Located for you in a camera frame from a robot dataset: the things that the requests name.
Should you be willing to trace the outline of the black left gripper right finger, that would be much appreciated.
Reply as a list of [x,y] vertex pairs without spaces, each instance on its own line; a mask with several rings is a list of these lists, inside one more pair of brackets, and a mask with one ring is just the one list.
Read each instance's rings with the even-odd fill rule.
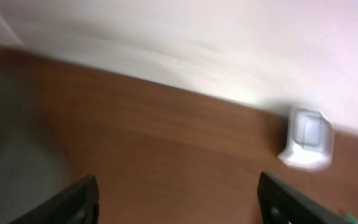
[[264,224],[351,224],[269,172],[262,172],[257,197]]

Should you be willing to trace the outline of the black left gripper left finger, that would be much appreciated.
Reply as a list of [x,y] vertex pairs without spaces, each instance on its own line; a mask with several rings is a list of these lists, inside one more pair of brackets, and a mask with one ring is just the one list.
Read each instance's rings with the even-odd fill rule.
[[88,174],[9,224],[98,224],[99,188]]

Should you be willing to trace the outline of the green wipes packet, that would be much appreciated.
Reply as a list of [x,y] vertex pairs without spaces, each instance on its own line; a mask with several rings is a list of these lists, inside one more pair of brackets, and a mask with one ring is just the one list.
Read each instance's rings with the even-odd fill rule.
[[351,213],[345,213],[344,219],[351,224],[358,224],[358,219]]

